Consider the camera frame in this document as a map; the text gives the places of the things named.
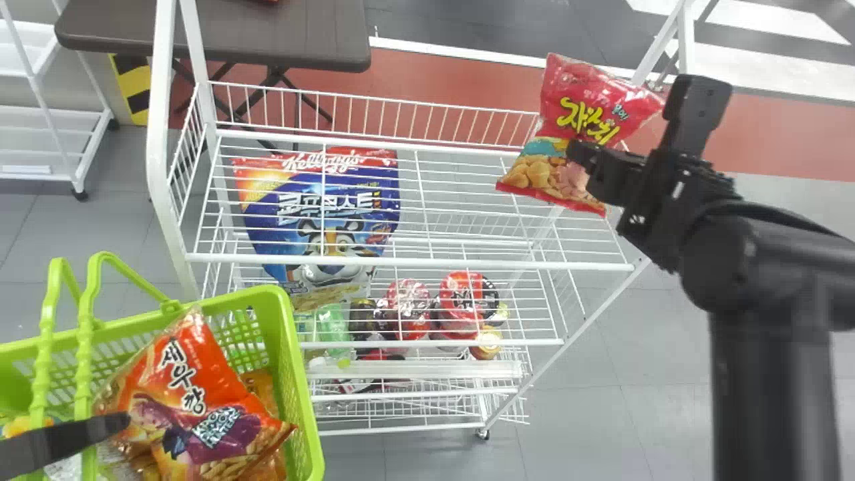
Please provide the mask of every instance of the orange snack bag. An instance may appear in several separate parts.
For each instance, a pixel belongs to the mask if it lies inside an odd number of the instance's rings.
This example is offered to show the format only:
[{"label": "orange snack bag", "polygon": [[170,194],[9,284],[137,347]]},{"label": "orange snack bag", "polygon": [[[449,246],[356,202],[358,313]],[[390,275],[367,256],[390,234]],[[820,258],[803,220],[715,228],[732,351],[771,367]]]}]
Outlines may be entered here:
[{"label": "orange snack bag", "polygon": [[196,307],[96,395],[95,414],[115,411],[128,412],[131,425],[114,442],[130,457],[150,448],[163,479],[172,480],[237,479],[296,427],[247,391]]},{"label": "orange snack bag", "polygon": [[[245,372],[240,375],[247,390],[258,396],[264,407],[276,418],[279,417],[279,407],[273,391],[273,378],[264,369]],[[255,467],[244,472],[241,477],[247,481],[278,481],[285,479],[285,461],[282,458],[281,449],[276,449],[267,459],[258,463]]]}]

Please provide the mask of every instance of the yellow black striped post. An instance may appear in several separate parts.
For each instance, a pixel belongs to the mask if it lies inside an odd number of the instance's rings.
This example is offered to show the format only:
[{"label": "yellow black striped post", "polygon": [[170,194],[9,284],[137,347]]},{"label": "yellow black striped post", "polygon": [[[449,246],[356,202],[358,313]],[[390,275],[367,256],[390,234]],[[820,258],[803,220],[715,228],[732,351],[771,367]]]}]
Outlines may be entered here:
[{"label": "yellow black striped post", "polygon": [[110,54],[121,96],[125,98],[134,125],[149,121],[149,94],[151,67],[144,56]]}]

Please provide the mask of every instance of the red floor stripe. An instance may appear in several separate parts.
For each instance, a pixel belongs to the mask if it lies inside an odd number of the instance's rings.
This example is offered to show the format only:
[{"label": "red floor stripe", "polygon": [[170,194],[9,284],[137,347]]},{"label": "red floor stripe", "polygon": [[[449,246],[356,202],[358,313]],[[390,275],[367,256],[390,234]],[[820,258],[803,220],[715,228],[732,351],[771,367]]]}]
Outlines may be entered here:
[{"label": "red floor stripe", "polygon": [[[257,84],[264,72],[261,66],[239,65],[225,80]],[[373,49],[371,68],[361,74],[294,69],[288,76],[302,88],[324,92],[537,110],[541,70]],[[173,105],[190,90],[183,80],[175,81]],[[174,116],[170,125],[180,127],[182,122],[181,116]],[[855,163],[848,160],[845,145],[852,126],[853,107],[737,93],[705,157],[719,170],[855,181]],[[628,139],[630,148],[649,151],[662,127],[660,119],[650,122]]]}]

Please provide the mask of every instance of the black robotic arm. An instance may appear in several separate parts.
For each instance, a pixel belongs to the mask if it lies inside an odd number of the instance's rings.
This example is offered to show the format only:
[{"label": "black robotic arm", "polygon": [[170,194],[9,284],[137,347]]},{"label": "black robotic arm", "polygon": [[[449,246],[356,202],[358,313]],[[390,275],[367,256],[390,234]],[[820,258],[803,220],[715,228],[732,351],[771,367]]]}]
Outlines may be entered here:
[{"label": "black robotic arm", "polygon": [[701,158],[732,88],[679,75],[647,157],[574,140],[617,233],[710,315],[714,469],[731,481],[840,479],[830,333],[855,324],[855,244],[745,202]]}]

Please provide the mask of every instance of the floor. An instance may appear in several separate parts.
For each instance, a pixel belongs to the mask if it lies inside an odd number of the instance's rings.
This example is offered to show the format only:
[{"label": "floor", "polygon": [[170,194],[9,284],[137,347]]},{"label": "floor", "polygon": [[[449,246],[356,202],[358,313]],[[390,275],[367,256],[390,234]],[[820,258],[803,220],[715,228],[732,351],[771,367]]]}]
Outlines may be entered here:
[{"label": "floor", "polygon": [[[852,0],[694,0],[696,74],[855,101]],[[676,0],[366,0],[381,38],[636,68]],[[673,55],[675,42],[667,49]],[[659,59],[656,72],[666,64]]]},{"label": "floor", "polygon": [[[289,73],[299,85],[536,110],[536,67],[459,58],[441,46],[535,57],[557,50],[633,68],[669,11],[667,0],[366,4],[372,32],[376,26],[381,38],[440,44],[430,47],[439,55],[378,48],[364,74]],[[742,89],[706,156],[734,173],[747,198],[797,211],[855,237],[846,208],[855,205],[855,164],[845,161],[851,154],[840,151],[844,146],[836,140],[847,138],[855,122],[855,91],[838,83],[849,81],[848,68],[855,69],[855,8],[843,0],[720,0],[719,5],[725,13],[757,8],[751,5],[776,7],[764,12],[779,15],[778,21],[764,22],[764,31],[734,25],[738,15],[721,14],[710,15],[711,25],[699,28],[699,42],[715,47],[709,49],[713,53],[730,52],[719,50],[724,48],[761,54],[740,54],[739,65],[724,72],[725,80],[752,89],[750,67],[763,61],[788,65],[791,73],[806,72],[806,77],[775,83],[774,75],[766,75],[760,92]],[[551,34],[531,34],[541,29]],[[823,65],[829,69],[822,70]],[[227,80],[251,83],[262,73],[259,67],[239,66]],[[823,83],[823,76],[831,84]],[[176,81],[173,90],[175,103],[189,86]],[[652,122],[631,139],[631,147],[649,148],[661,127]],[[148,202],[143,129],[124,127],[107,134],[87,189],[90,201],[79,204],[65,184],[0,181],[0,341],[38,332],[44,276],[55,256],[69,258],[80,276],[92,253],[117,252],[164,292],[181,296]],[[106,281],[96,309],[101,318],[154,307],[118,276],[108,274]],[[596,288],[583,292],[592,302],[603,293]],[[59,326],[74,326],[68,303],[59,311]],[[528,396],[529,425],[497,425],[489,442],[468,431],[324,438],[327,479],[711,479],[707,337],[704,314],[686,300],[676,279],[650,268],[537,382]],[[546,354],[533,356],[538,363]],[[835,335],[834,363],[844,479],[855,481],[855,333]]]},{"label": "floor", "polygon": [[[36,335],[55,256],[80,275],[92,253],[117,252],[165,293],[181,296],[147,200],[143,149],[142,128],[108,133],[85,204],[64,184],[0,183],[0,341]],[[855,237],[851,216],[835,209],[855,202],[852,184],[738,174],[737,185],[750,199]],[[595,300],[603,291],[582,293]],[[74,326],[65,301],[60,329]],[[155,304],[107,275],[96,306],[111,319]],[[855,479],[855,335],[834,341],[841,459],[845,479]],[[650,268],[537,382],[528,396],[530,425],[496,425],[489,442],[469,431],[324,438],[327,479],[711,479],[707,343],[703,313],[673,277]],[[537,365],[546,353],[533,357]]]}]

